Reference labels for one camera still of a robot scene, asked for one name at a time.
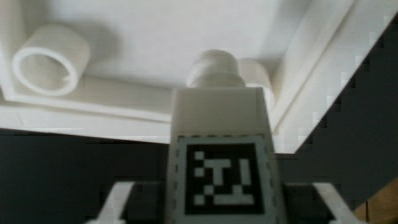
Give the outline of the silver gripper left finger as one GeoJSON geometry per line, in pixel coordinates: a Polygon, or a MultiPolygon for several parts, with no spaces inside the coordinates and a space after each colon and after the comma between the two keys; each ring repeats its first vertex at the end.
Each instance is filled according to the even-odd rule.
{"type": "Polygon", "coordinates": [[[98,217],[86,224],[126,224],[121,216],[134,186],[134,182],[118,182],[114,184],[98,217]]]}

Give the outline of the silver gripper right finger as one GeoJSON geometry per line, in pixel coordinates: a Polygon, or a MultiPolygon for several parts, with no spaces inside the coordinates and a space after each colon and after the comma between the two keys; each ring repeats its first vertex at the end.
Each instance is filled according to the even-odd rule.
{"type": "Polygon", "coordinates": [[[329,224],[368,224],[354,215],[334,185],[331,183],[315,183],[313,186],[334,215],[329,224]]]}

